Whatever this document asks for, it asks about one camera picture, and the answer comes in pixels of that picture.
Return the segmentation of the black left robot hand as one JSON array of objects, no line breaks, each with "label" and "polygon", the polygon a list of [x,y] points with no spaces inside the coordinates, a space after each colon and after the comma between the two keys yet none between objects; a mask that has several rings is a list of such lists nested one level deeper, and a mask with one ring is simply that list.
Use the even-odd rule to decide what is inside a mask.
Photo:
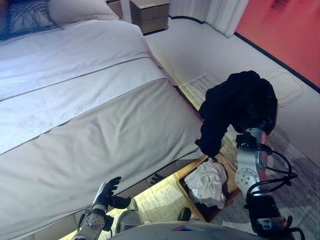
[{"label": "black left robot hand", "polygon": [[106,209],[109,206],[116,209],[126,209],[131,203],[131,198],[114,195],[114,191],[117,190],[121,179],[122,178],[120,176],[117,176],[107,183],[103,182],[93,200],[92,207],[95,205],[102,205],[105,206]]}]

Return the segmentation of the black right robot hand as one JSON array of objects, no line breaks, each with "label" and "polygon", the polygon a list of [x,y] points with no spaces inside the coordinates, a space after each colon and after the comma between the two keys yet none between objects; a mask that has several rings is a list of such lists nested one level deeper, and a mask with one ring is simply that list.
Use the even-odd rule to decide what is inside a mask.
[{"label": "black right robot hand", "polygon": [[269,135],[275,128],[278,100],[271,84],[253,90],[241,103],[237,120],[232,124],[238,133],[247,129],[259,129]]}]

